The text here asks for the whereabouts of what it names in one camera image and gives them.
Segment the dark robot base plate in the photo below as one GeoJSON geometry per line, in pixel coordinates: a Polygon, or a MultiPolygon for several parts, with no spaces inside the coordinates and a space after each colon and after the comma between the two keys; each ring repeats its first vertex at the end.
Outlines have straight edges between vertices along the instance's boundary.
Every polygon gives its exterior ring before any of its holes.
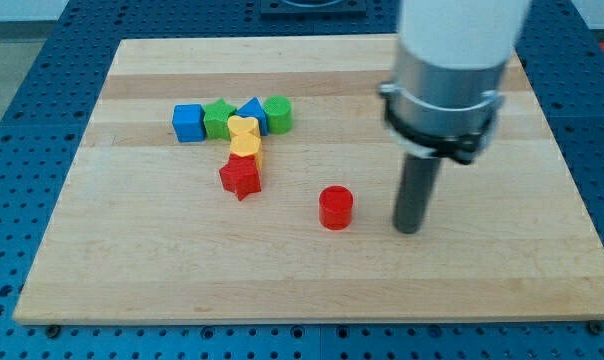
{"type": "Polygon", "coordinates": [[[260,0],[262,18],[316,15],[363,15],[366,0],[260,0]]]}

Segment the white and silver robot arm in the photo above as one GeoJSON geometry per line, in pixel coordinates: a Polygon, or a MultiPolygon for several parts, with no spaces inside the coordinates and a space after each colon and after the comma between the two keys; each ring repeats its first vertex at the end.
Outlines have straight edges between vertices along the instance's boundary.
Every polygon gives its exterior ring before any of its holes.
{"type": "Polygon", "coordinates": [[[469,164],[488,146],[529,0],[403,0],[384,122],[411,155],[469,164]]]}

